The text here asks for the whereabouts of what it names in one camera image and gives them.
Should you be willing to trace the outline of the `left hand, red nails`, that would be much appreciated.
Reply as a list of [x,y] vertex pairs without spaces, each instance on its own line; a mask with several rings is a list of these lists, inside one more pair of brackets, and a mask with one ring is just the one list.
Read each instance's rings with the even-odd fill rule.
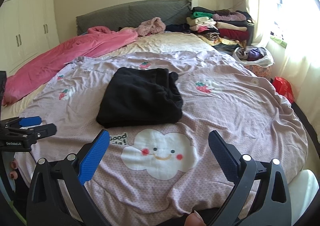
[[17,169],[18,169],[18,162],[17,160],[13,160],[10,163],[11,171],[9,173],[9,176],[11,179],[16,180],[18,178]]

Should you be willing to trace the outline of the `right hand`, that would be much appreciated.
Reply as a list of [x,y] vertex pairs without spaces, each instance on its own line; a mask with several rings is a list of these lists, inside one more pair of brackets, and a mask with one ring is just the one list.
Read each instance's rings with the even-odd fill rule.
[[206,224],[200,214],[194,210],[186,217],[184,226],[206,226]]

